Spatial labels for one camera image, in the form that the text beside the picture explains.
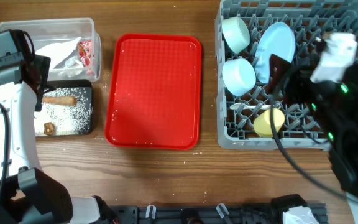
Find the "red snack wrapper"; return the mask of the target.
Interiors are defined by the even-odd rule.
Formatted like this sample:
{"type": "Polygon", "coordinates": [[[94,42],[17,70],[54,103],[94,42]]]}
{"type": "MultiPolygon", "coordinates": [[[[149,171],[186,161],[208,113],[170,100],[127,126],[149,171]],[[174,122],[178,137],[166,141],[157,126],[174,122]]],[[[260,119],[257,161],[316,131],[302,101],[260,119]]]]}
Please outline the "red snack wrapper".
{"type": "Polygon", "coordinates": [[[91,40],[84,40],[78,44],[78,53],[80,56],[80,61],[82,62],[84,67],[88,67],[91,64],[92,46],[93,43],[91,40]]]}

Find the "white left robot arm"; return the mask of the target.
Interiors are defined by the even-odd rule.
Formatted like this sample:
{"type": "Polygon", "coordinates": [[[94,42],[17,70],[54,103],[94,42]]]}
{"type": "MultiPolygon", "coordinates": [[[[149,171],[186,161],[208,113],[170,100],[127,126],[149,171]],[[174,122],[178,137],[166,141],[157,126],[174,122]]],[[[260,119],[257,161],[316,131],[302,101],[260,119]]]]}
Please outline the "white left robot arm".
{"type": "Polygon", "coordinates": [[[40,167],[34,114],[50,62],[27,32],[0,32],[0,223],[119,223],[100,197],[71,197],[40,167]]]}

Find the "large light blue plate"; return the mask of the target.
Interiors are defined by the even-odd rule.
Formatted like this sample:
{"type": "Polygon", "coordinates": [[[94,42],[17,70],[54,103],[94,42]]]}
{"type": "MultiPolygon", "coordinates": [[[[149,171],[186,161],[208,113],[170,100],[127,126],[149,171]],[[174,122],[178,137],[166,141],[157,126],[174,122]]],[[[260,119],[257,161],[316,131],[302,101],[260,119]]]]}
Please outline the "large light blue plate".
{"type": "Polygon", "coordinates": [[[262,35],[255,53],[254,70],[259,82],[267,84],[270,79],[270,56],[274,54],[287,62],[293,61],[295,54],[295,35],[284,22],[272,24],[262,35]]]}

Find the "green bowl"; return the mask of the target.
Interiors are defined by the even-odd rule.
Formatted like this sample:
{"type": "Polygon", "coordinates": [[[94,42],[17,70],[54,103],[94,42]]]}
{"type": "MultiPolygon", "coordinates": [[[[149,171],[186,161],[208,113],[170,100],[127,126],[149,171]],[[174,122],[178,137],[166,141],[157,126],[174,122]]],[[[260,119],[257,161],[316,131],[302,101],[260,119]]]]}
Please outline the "green bowl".
{"type": "Polygon", "coordinates": [[[250,44],[247,25],[240,17],[231,17],[222,21],[222,31],[229,48],[238,54],[250,44]]]}

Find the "small light blue bowl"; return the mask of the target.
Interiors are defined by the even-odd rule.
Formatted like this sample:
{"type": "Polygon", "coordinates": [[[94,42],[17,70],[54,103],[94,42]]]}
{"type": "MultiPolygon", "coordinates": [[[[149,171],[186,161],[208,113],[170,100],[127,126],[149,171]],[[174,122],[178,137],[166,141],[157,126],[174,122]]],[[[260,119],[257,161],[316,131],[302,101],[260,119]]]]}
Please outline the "small light blue bowl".
{"type": "Polygon", "coordinates": [[[244,58],[228,60],[223,64],[223,82],[227,90],[234,96],[242,96],[256,84],[253,66],[244,58]]]}

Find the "white plastic spoon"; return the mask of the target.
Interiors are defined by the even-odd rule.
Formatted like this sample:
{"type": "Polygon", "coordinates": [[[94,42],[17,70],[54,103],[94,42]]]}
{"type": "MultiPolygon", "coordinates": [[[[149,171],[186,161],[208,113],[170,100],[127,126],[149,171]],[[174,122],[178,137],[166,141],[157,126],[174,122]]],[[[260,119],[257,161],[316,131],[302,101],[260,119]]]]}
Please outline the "white plastic spoon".
{"type": "Polygon", "coordinates": [[[253,110],[253,109],[260,109],[260,110],[268,110],[270,109],[270,105],[260,105],[260,106],[252,106],[252,105],[246,105],[244,103],[234,103],[229,107],[230,110],[238,110],[239,108],[242,108],[243,110],[253,110]]]}

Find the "yellow plastic cup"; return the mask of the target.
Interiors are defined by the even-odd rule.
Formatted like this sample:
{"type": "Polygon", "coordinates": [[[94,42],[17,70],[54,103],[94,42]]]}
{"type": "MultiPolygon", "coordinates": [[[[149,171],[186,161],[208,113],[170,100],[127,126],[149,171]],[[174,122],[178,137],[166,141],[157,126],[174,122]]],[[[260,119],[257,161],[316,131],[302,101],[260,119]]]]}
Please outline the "yellow plastic cup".
{"type": "MultiPolygon", "coordinates": [[[[276,131],[279,131],[285,122],[285,115],[280,109],[273,109],[273,121],[276,131]]],[[[270,125],[270,109],[259,115],[254,120],[253,126],[254,131],[260,137],[271,138],[273,136],[273,132],[270,125]]]]}

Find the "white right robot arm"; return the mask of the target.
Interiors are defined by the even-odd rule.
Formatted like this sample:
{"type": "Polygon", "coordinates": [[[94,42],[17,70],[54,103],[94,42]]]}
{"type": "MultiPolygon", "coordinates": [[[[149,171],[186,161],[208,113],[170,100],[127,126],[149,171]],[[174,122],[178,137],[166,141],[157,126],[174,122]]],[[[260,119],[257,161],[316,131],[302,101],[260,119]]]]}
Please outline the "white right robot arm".
{"type": "Polygon", "coordinates": [[[330,194],[349,202],[355,223],[358,223],[358,63],[347,67],[339,83],[313,83],[310,65],[293,66],[272,55],[269,60],[272,81],[268,85],[271,100],[283,93],[288,104],[305,104],[331,143],[329,161],[342,192],[337,192],[300,168],[283,148],[277,136],[275,142],[285,159],[306,179],[330,194]]]}

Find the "brown food scrap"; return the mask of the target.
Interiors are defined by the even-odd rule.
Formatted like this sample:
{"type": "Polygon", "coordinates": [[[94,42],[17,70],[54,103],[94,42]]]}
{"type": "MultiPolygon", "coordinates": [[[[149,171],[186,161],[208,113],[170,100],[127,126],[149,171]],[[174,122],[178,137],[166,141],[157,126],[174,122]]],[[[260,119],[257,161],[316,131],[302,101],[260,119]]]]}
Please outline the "brown food scrap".
{"type": "Polygon", "coordinates": [[[44,134],[47,136],[52,136],[55,134],[55,126],[53,123],[44,123],[44,134]]]}

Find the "brown carrot piece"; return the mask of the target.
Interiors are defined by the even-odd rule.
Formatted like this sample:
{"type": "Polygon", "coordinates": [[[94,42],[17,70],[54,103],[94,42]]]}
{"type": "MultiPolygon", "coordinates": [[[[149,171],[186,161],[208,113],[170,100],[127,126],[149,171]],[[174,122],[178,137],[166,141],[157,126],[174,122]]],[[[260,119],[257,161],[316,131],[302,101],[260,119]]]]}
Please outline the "brown carrot piece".
{"type": "Polygon", "coordinates": [[[77,99],[74,96],[45,96],[42,102],[54,105],[74,106],[77,99]]]}

